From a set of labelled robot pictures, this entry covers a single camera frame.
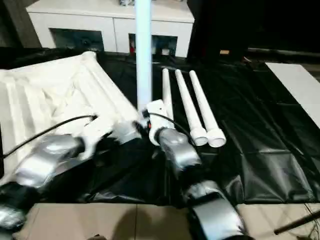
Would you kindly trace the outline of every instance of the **white fabric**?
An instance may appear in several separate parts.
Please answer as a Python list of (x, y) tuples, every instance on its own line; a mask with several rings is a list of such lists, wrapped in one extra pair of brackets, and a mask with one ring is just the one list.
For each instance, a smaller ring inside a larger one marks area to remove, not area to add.
[[(138, 119), (138, 112), (96, 61), (93, 52), (0, 70), (0, 127), (3, 152), (67, 119), (97, 114), (108, 123)], [(57, 128), (56, 134), (78, 135), (89, 119)], [(10, 173), (37, 141), (4, 161)]]

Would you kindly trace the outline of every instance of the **cabinet door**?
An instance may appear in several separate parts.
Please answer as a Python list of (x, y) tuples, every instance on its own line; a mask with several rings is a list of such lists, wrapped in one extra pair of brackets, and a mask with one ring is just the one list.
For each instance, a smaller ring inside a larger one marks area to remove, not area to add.
[(116, 52), (113, 19), (110, 17), (29, 13), (44, 48), (87, 48)]
[[(165, 48), (169, 48), (174, 51), (174, 55), (177, 57), (186, 57), (188, 54), (190, 37), (192, 32), (192, 23), (183, 22), (170, 22), (170, 21), (152, 21), (151, 33), (152, 40), (158, 42), (165, 39), (165, 36), (170, 37), (171, 43), (152, 43), (152, 46), (166, 45)], [(136, 21), (134, 19), (114, 19), (114, 31), (116, 39), (116, 48), (119, 53), (129, 53), (135, 48), (133, 40), (136, 33)]]

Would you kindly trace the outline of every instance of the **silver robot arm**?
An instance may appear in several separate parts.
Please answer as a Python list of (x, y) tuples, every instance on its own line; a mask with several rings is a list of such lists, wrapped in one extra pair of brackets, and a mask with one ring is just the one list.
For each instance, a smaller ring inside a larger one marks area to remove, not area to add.
[[(149, 113), (166, 117), (161, 100), (147, 105)], [(203, 163), (186, 135), (170, 128), (165, 119), (150, 115), (150, 140), (163, 150), (182, 197), (189, 208), (190, 232), (194, 239), (225, 240), (245, 236), (245, 226), (236, 209), (227, 200), (217, 183), (206, 176)]]

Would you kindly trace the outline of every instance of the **white cylinder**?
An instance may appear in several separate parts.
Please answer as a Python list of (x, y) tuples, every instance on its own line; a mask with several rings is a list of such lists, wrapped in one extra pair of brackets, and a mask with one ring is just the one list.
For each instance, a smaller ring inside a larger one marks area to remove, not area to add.
[(139, 111), (152, 101), (151, 1), (135, 0), (136, 87)]
[(178, 82), (186, 118), (189, 123), (190, 135), (197, 146), (205, 145), (208, 142), (207, 132), (201, 125), (200, 118), (191, 99), (185, 79), (179, 69), (175, 70), (175, 76)]
[(170, 119), (174, 119), (174, 110), (172, 107), (171, 85), (168, 69), (162, 70), (162, 100)]
[(219, 148), (226, 143), (226, 136), (217, 124), (195, 71), (190, 71), (190, 78), (207, 131), (208, 143), (213, 148)]

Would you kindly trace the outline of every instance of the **black plastic sheet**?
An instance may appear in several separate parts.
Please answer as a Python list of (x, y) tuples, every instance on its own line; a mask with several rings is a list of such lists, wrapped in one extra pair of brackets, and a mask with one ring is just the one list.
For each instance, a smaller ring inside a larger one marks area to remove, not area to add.
[[(0, 68), (11, 69), (81, 52), (0, 48), (0, 54), (8, 54), (7, 58), (1, 57)], [(137, 105), (135, 57), (99, 52), (97, 60)], [(225, 61), (204, 66), (172, 57), (154, 57), (154, 100), (162, 97), (163, 68), (170, 70), (174, 118), (186, 129), (188, 122), (174, 70), (182, 71), (195, 103), (188, 72), (196, 71), (227, 137), (226, 145), (219, 149), (200, 147), (201, 157), (210, 168), (210, 177), (233, 203), (319, 202), (320, 130), (265, 64)], [(146, 137), (113, 148), (99, 164), (88, 161), (61, 175), (44, 201), (179, 207), (179, 191), (164, 155)]]

